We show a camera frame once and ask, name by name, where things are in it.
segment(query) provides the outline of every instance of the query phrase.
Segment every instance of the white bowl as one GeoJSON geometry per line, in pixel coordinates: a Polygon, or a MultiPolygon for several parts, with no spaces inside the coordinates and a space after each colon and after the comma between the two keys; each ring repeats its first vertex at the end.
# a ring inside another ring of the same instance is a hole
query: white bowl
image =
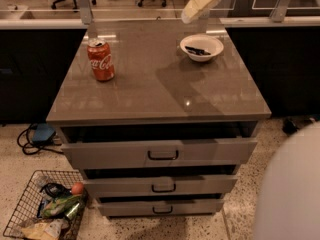
{"type": "Polygon", "coordinates": [[[190,59],[198,62],[205,62],[219,55],[223,51],[224,46],[219,39],[213,36],[197,34],[184,38],[180,42],[180,48],[188,54],[190,59]],[[210,55],[196,55],[190,53],[186,49],[186,46],[205,50],[206,52],[209,52],[210,55]]]}

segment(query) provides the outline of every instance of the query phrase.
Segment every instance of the power cord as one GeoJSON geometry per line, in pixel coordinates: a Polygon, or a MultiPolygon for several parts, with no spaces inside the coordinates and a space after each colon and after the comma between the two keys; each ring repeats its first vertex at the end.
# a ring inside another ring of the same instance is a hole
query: power cord
{"type": "Polygon", "coordinates": [[[37,129],[37,124],[31,124],[27,129],[25,129],[23,132],[21,132],[17,138],[17,144],[22,148],[22,152],[25,155],[27,155],[27,156],[35,155],[35,154],[39,153],[41,150],[46,150],[46,151],[50,151],[50,152],[57,153],[57,154],[63,154],[62,151],[58,151],[58,150],[47,147],[47,146],[60,146],[60,145],[52,142],[52,140],[49,140],[49,141],[41,143],[41,144],[33,143],[30,139],[30,133],[32,131],[35,131],[36,129],[37,129]],[[26,138],[25,144],[21,143],[21,138],[23,136],[25,136],[25,138],[26,138]]]}

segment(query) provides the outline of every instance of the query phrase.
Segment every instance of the red soda can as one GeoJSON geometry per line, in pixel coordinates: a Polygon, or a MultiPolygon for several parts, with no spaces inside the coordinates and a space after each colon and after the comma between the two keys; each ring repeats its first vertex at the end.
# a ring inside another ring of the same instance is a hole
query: red soda can
{"type": "Polygon", "coordinates": [[[87,51],[96,79],[98,81],[112,79],[114,77],[114,66],[109,44],[103,39],[89,39],[87,51]]]}

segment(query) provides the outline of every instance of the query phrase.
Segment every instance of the bowl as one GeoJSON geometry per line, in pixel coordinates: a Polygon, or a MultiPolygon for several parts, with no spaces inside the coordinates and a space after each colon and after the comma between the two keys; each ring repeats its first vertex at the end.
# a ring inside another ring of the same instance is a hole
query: bowl
{"type": "Polygon", "coordinates": [[[180,48],[188,54],[190,59],[198,62],[205,62],[218,56],[223,51],[224,46],[219,39],[213,36],[197,34],[182,39],[180,48]]]}

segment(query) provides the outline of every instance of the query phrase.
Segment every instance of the coca-cola logo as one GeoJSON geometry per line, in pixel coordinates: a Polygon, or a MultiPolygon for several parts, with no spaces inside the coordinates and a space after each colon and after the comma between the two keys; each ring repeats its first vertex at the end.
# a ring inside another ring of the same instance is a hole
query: coca-cola logo
{"type": "Polygon", "coordinates": [[[94,69],[108,70],[112,66],[111,54],[108,54],[102,60],[91,60],[91,66],[94,69]]]}

